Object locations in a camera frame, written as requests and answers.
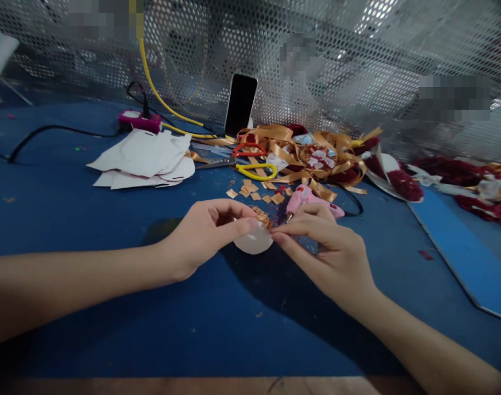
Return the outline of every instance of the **scissor handle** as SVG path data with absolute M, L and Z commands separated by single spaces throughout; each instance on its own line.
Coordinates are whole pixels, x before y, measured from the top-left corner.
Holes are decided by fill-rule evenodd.
M 258 153 L 243 153 L 240 152 L 242 148 L 245 147 L 256 147 L 260 149 L 260 152 Z M 236 148 L 234 148 L 234 151 L 232 152 L 232 155 L 234 157 L 240 157 L 240 156 L 262 156 L 262 155 L 267 155 L 267 151 L 265 151 L 265 148 L 263 148 L 261 145 L 257 143 L 242 143 L 238 145 Z
M 246 169 L 253 169 L 253 168 L 264 168 L 268 167 L 272 169 L 272 175 L 267 176 L 267 177 L 262 177 L 262 176 L 257 176 L 256 174 L 249 173 Z M 236 165 L 236 170 L 238 170 L 240 173 L 243 175 L 256 180 L 256 181 L 269 181 L 272 180 L 273 178 L 276 177 L 278 174 L 278 169 L 276 168 L 275 165 L 271 165 L 270 163 L 258 163 L 257 165 Z

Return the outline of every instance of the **yellow scissors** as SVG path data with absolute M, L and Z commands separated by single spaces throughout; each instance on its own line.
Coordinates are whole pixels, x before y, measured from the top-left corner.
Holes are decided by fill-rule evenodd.
M 242 149 L 243 147 L 248 147 L 248 146 L 253 146 L 253 147 L 259 148 L 260 152 L 249 152 L 249 153 L 240 152 L 240 149 Z M 250 164 L 250 165 L 239 165 L 236 162 L 236 158 L 238 158 L 240 156 L 262 156 L 262 155 L 266 155 L 266 154 L 267 154 L 267 152 L 265 151 L 265 149 L 261 145 L 256 144 L 256 143 L 244 143 L 244 144 L 240 144 L 236 148 L 234 148 L 232 156 L 228 157 L 227 159 L 215 160 L 215 161 L 212 161 L 206 165 L 198 166 L 198 167 L 196 167 L 196 169 L 199 170 L 199 169 L 204 169 L 204 168 L 215 168 L 215 167 L 221 167 L 221 166 L 234 166 L 235 165 L 236 171 L 242 173 L 244 176 L 247 176 L 247 177 L 249 177 L 253 180 L 256 180 L 256 181 L 269 181 L 269 180 L 272 180 L 273 178 L 275 178 L 276 175 L 278 174 L 278 169 L 276 168 L 275 165 L 271 165 L 270 163 L 256 163 L 256 164 Z M 247 171 L 250 169 L 265 168 L 265 167 L 272 169 L 272 175 L 262 177 L 262 176 L 258 176 L 257 174 L 250 173 Z

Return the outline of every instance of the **phone screen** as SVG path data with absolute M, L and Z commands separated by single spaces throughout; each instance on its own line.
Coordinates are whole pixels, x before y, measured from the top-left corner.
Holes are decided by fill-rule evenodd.
M 257 88 L 258 80 L 256 78 L 241 74 L 232 76 L 225 134 L 236 136 L 241 129 L 247 127 Z

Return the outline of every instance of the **perforated metal sheet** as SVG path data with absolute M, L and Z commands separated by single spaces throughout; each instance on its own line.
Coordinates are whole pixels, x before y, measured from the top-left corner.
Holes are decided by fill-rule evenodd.
M 384 150 L 403 160 L 501 161 L 499 0 L 144 3 L 152 78 L 183 113 L 222 123 L 231 75 L 241 72 L 259 80 L 256 122 L 353 135 L 381 125 Z M 68 0 L 0 0 L 0 29 L 22 42 L 13 65 L 27 83 L 126 101 L 129 81 L 144 81 L 136 41 L 102 29 L 88 38 L 69 11 Z M 419 75 L 489 76 L 490 120 L 420 120 Z

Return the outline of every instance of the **wrist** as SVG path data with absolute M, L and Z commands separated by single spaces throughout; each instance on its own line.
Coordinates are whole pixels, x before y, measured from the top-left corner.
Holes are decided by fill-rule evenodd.
M 183 251 L 176 248 L 169 238 L 147 248 L 150 248 L 151 265 L 157 273 L 157 286 L 184 281 L 197 269 L 188 264 Z
M 365 317 L 370 317 L 373 311 L 381 308 L 384 298 L 384 294 L 373 284 L 372 288 L 351 295 L 346 303 L 335 303 L 354 319 L 362 322 Z

